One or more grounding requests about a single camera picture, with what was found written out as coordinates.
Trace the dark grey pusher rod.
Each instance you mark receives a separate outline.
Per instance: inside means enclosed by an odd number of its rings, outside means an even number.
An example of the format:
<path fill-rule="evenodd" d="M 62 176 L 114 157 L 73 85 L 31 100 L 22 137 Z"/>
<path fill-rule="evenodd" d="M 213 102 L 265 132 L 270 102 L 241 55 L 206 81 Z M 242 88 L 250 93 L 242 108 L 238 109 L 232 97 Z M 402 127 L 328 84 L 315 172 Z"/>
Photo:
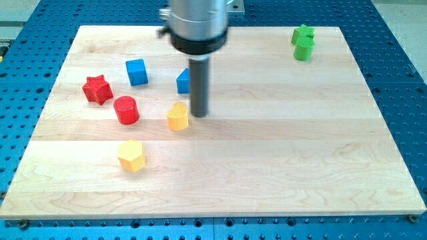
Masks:
<path fill-rule="evenodd" d="M 196 55 L 189 58 L 189 95 L 191 114 L 205 117 L 209 98 L 209 56 Z"/>

